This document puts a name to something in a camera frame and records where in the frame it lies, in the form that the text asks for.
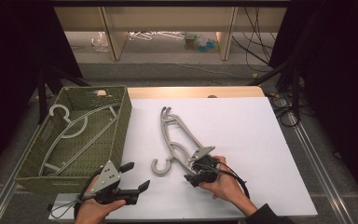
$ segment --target floor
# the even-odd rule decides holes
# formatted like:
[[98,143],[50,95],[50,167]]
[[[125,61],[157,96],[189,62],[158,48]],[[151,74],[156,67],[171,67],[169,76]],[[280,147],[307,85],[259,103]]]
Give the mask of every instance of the floor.
[[[112,61],[107,52],[97,52],[91,45],[98,38],[98,33],[67,33],[79,67],[85,81],[92,85],[128,86],[230,86],[246,85],[255,77],[263,76],[269,71],[264,63],[256,57],[246,54],[239,44],[232,42],[227,61],[220,59],[215,49],[201,52],[196,47],[185,45],[183,39],[177,38],[184,33],[140,35],[128,39],[122,57]],[[211,33],[197,33],[215,39]],[[262,60],[268,60],[264,50],[256,43],[249,43],[245,36],[251,33],[236,33],[235,39],[246,49],[255,53]],[[261,34],[263,44],[273,47],[276,34]],[[261,88],[265,93],[275,93],[274,77]],[[65,80],[65,85],[73,85]],[[290,92],[283,96],[290,97]],[[271,98],[271,106],[281,107],[283,98]],[[283,117],[281,128],[287,144],[292,152],[304,183],[319,213],[317,217],[292,217],[296,223],[358,223],[358,186],[351,177],[345,163],[336,157],[335,148],[327,133],[320,125],[307,105],[305,97],[301,98],[301,122],[296,127],[286,127],[291,118]],[[23,115],[11,144],[0,158],[0,193],[12,187],[13,193],[6,199],[0,197],[0,223],[52,223],[48,220],[48,205],[54,203],[55,195],[39,195],[28,192],[21,186],[13,184],[12,173],[21,160],[23,150],[31,140],[38,121],[37,95],[29,103],[29,109]],[[316,155],[316,163],[310,158]],[[333,188],[332,194],[327,187]],[[347,216],[335,212],[335,197],[342,200]]]

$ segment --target aluminum rail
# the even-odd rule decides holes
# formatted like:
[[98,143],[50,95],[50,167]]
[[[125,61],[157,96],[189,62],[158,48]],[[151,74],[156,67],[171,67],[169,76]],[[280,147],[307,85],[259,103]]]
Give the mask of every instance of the aluminum rail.
[[11,197],[13,196],[14,191],[16,190],[16,187],[17,187],[17,183],[14,181],[14,176],[16,175],[17,171],[19,170],[19,168],[21,166],[21,162],[24,159],[25,154],[27,152],[27,149],[31,145],[32,139],[34,139],[34,137],[36,136],[36,133],[39,129],[40,129],[40,125],[38,125],[36,127],[34,134],[31,137],[31,140],[28,142],[27,147],[22,152],[19,161],[17,162],[16,166],[13,169],[13,172],[11,173],[6,184],[2,188],[2,191],[0,192],[0,219],[1,219],[2,215],[5,213],[7,205],[9,204]]
[[[289,119],[292,124],[296,123],[296,117],[293,113],[290,113]],[[324,193],[328,201],[330,202],[334,212],[336,213],[339,223],[354,223],[347,205],[340,196],[336,185],[334,184],[333,180],[325,169],[324,164],[321,161],[312,142],[310,141],[310,138],[308,137],[307,132],[305,131],[301,121],[294,127],[294,129],[302,147],[304,148],[305,153],[307,154],[308,159],[310,160],[310,164],[316,176],[318,177],[318,180],[324,190]]]

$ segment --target black cable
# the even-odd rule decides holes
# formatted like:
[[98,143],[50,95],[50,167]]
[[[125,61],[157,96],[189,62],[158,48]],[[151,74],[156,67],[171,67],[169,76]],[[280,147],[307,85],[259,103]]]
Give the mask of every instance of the black cable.
[[270,47],[270,46],[263,45],[263,44],[260,44],[260,43],[255,42],[254,40],[251,40],[251,39],[245,34],[245,32],[242,32],[242,34],[243,34],[243,36],[245,36],[246,39],[248,39],[249,41],[251,41],[253,44],[260,45],[260,46],[264,46],[265,48],[268,48],[268,49],[272,49],[272,47]]
[[256,68],[253,68],[249,62],[248,62],[248,51],[249,51],[249,46],[250,46],[250,42],[248,44],[248,47],[246,48],[246,53],[245,53],[245,61],[246,61],[246,65],[248,65],[248,67],[252,70],[255,70],[256,72],[269,72],[269,71],[266,71],[266,70],[260,70],[260,69],[256,69]]
[[258,37],[258,40],[260,41],[261,45],[262,45],[262,50],[264,52],[264,55],[266,56],[267,60],[269,59],[269,53],[267,52],[266,48],[264,48],[264,44],[263,44],[263,40],[261,39],[261,34],[260,34],[260,26],[258,24],[258,11],[259,11],[259,7],[256,7],[255,8],[255,24],[252,22],[252,19],[251,17],[249,16],[249,13],[246,9],[246,7],[244,8],[245,9],[245,13],[246,13],[246,16],[248,17],[248,20],[249,22],[251,23],[252,25],[252,29],[253,29],[253,32],[252,32],[252,36],[251,36],[251,40],[253,38],[253,34],[255,34],[257,37]]
[[77,213],[81,207],[81,203],[83,202],[83,196],[84,193],[86,192],[87,188],[89,187],[90,183],[92,182],[92,180],[94,179],[95,176],[97,176],[98,174],[101,173],[101,171],[103,170],[103,167],[98,169],[96,172],[94,172],[89,179],[87,180],[86,184],[83,186],[83,189],[81,190],[80,194],[77,195],[76,197],[76,203],[74,205],[74,219],[76,220],[77,217]]
[[256,36],[258,37],[258,40],[260,41],[261,43],[261,47],[264,51],[264,55],[266,56],[266,59],[269,60],[270,59],[270,56],[269,56],[269,53],[267,52],[266,48],[265,48],[265,45],[263,44],[263,40],[261,38],[261,33],[260,33],[260,25],[258,23],[258,12],[259,12],[260,8],[257,7],[255,9],[255,27],[257,27],[257,29],[255,30],[256,32]]
[[[65,214],[68,212],[68,210],[69,210],[75,203],[76,203],[76,200],[71,201],[71,202],[66,203],[66,204],[63,204],[63,205],[61,205],[61,206],[58,206],[58,207],[54,208],[53,210],[51,210],[51,213],[50,213],[50,214],[51,214],[51,216],[54,217],[54,218],[60,218],[60,217],[62,217],[63,215],[65,215]],[[60,209],[60,208],[62,208],[62,207],[65,207],[65,206],[68,206],[68,207],[66,208],[66,210],[65,210],[60,216],[56,217],[56,216],[53,215],[53,212],[54,212],[54,211],[56,211],[57,209]]]
[[270,34],[274,40],[277,40],[277,38],[272,33],[270,33]]
[[242,44],[240,44],[240,43],[237,41],[237,39],[235,39],[234,36],[232,36],[232,39],[240,46],[240,48],[244,49],[247,53],[252,54],[254,57],[256,57],[258,60],[260,60],[262,63],[264,63],[264,64],[269,64],[269,62],[265,61],[264,59],[262,59],[262,58],[260,58],[259,56],[257,56],[255,53],[251,52],[251,51],[249,50],[249,48],[246,48],[246,47],[244,47]]
[[[282,105],[282,106],[276,105],[276,101],[278,101],[278,100],[283,100],[284,105]],[[276,99],[271,99],[269,101],[271,102],[271,105],[275,108],[273,110],[274,113],[275,114],[280,113],[276,116],[276,118],[279,120],[281,125],[283,125],[285,127],[295,127],[298,125],[298,123],[300,122],[300,117],[298,114],[294,113],[293,108],[288,105],[287,100],[285,98],[276,98]],[[292,113],[296,118],[294,124],[293,123],[288,124],[287,122],[283,121],[283,118],[288,117],[290,113]]]
[[246,181],[243,181],[243,180],[237,175],[237,173],[235,173],[234,170],[232,170],[232,169],[231,169],[229,166],[227,166],[225,163],[222,163],[222,162],[220,162],[220,161],[218,161],[217,163],[220,163],[220,164],[225,165],[225,166],[232,172],[232,173],[230,173],[230,172],[227,172],[227,171],[219,170],[219,173],[225,174],[225,175],[230,175],[230,176],[234,177],[234,178],[238,181],[238,183],[240,183],[241,188],[242,188],[243,192],[245,193],[246,197],[248,197],[248,199],[251,199],[251,196],[250,196],[250,194],[249,194],[249,190],[248,190],[248,188],[246,188],[246,185],[245,185],[245,184],[246,184]]

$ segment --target table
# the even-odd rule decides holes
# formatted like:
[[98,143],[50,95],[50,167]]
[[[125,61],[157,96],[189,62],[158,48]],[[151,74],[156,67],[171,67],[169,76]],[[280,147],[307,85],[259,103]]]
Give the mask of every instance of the table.
[[[248,181],[256,206],[268,203],[280,216],[317,215],[269,100],[258,87],[129,88],[129,93],[132,112],[122,162],[134,161],[135,168],[122,175],[120,187],[133,189],[147,179],[151,183],[136,205],[115,211],[107,221],[244,219],[232,204],[215,202],[210,192],[188,184],[183,178],[186,172],[177,162],[163,177],[151,171],[154,158],[163,163],[169,156],[159,128],[159,111],[164,105],[172,106],[172,112],[202,144],[216,146],[212,154],[227,157],[228,165]],[[210,95],[218,98],[206,98]],[[189,146],[180,132],[172,133],[174,141]],[[59,194],[54,206],[68,203],[75,196]],[[65,209],[56,210],[54,215]],[[71,220],[72,209],[58,219]]]

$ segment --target wrist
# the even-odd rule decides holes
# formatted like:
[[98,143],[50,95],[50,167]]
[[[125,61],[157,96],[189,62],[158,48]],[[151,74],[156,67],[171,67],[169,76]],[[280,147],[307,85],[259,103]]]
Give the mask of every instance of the wrist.
[[236,196],[231,199],[230,202],[240,209],[246,217],[251,216],[255,211],[257,211],[257,207],[244,194]]
[[103,223],[104,218],[94,217],[94,216],[88,216],[88,217],[77,217],[75,220],[75,224],[90,224],[90,223]]

